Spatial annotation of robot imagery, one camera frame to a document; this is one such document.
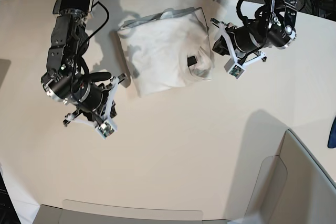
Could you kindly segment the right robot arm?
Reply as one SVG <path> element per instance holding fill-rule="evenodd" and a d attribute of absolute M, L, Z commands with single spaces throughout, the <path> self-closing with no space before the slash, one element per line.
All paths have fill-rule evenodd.
<path fill-rule="evenodd" d="M 112 75 L 91 73 L 83 58 L 91 39 L 86 33 L 87 17 L 95 5 L 95 0 L 56 0 L 56 23 L 41 84 L 53 100 L 73 104 L 75 115 L 83 114 L 89 121 L 101 123 L 108 87 L 97 83 Z"/>

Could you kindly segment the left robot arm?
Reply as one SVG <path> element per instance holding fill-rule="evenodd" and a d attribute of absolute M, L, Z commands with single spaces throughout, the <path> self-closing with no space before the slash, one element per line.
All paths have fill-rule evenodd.
<path fill-rule="evenodd" d="M 236 5 L 237 16 L 243 23 L 241 27 L 211 19 L 213 25 L 223 27 L 228 33 L 238 62 L 245 62 L 252 54 L 260 56 L 266 47 L 285 49 L 295 40 L 298 0 L 264 0 L 253 18 L 243 15 L 244 1 L 238 0 Z"/>

